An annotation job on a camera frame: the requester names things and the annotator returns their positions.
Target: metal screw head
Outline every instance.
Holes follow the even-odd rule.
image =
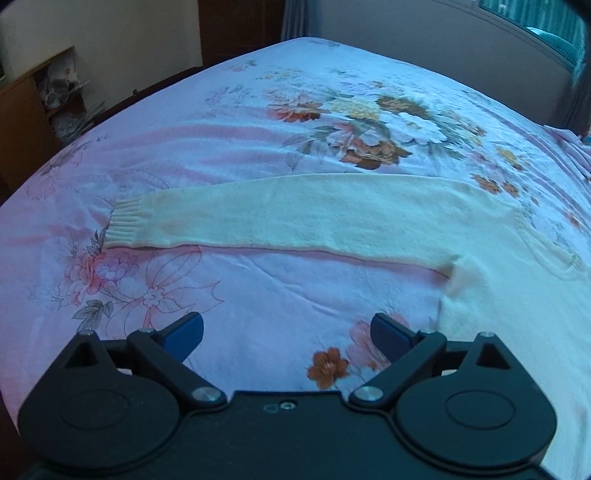
[[[357,390],[355,390],[353,395],[363,401],[377,401],[384,396],[384,392],[382,392],[378,387],[364,385],[363,387],[359,387]]]
[[[213,403],[221,398],[222,392],[216,387],[199,387],[191,392],[191,396],[197,401]]]
[[[293,410],[296,407],[296,404],[292,401],[282,401],[279,404],[279,408],[282,410]]]

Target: pink bedsheet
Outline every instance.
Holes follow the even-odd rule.
[[[589,264],[589,172],[568,145],[446,77],[316,38],[158,92],[60,152],[0,208],[8,410],[15,419],[80,329],[121,338],[199,311],[204,341],[186,365],[231,394],[348,393],[387,365],[369,339],[375,312],[436,326],[445,278],[417,267],[313,252],[103,252],[115,200],[301,173],[440,176],[521,204]]]

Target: window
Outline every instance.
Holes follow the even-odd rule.
[[[584,56],[585,24],[563,0],[480,0],[480,7],[525,28],[575,65]]]

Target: white wall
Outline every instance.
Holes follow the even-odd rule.
[[[9,79],[74,45],[87,107],[202,65],[197,0],[16,0],[0,15]]]
[[[445,0],[313,0],[313,7],[314,35],[441,73],[538,123],[550,119],[570,80],[545,44],[476,8]]]

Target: sweater sleeve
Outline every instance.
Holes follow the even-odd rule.
[[[105,247],[198,244],[326,251],[446,273],[512,206],[467,184],[311,174],[163,190],[115,205]]]

